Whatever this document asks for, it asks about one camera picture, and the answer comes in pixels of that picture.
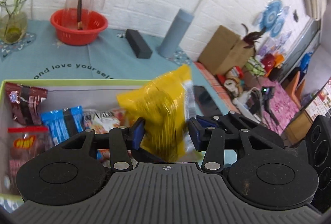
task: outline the gray ribbed panel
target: gray ribbed panel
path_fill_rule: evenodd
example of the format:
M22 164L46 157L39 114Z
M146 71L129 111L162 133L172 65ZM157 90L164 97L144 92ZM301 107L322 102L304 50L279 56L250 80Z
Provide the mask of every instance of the gray ribbed panel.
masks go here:
M312 224L319 214L307 206L288 211L255 208L236 198L217 175L193 163L140 163L116 173L92 198L67 206L26 202L14 211L19 224Z

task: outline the metal screw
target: metal screw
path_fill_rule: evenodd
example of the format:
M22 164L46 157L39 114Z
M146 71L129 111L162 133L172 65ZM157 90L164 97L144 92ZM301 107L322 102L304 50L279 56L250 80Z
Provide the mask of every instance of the metal screw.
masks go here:
M117 170L125 170L129 167L130 167L130 165L125 161L119 161L119 162L114 164L114 168L117 169Z
M205 164L205 168L208 170L218 170L219 168L221 168L221 165L217 162L207 162Z

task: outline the blue snack package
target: blue snack package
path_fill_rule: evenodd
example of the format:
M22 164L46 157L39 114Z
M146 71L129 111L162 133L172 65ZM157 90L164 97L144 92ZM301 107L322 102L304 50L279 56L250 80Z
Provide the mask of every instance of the blue snack package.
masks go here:
M55 146L84 130L81 106L44 112L41 120L48 127Z

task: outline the box of snacks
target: box of snacks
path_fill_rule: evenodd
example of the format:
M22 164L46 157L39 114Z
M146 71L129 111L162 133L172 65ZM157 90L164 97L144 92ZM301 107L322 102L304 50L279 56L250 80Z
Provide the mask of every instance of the box of snacks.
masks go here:
M3 81L0 87L0 201L16 205L20 200L15 176L31 158L85 129L107 133L124 124L125 111L119 108L116 95L147 82ZM99 150L97 158L102 162L107 156L107 150Z

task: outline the black box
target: black box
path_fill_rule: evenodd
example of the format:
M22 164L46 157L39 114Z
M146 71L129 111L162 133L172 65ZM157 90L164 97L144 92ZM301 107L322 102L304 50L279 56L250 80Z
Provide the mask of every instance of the black box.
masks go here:
M136 54L137 58L149 59L152 56L153 51L147 45L147 43L138 31L127 29L125 37L129 42L133 52Z

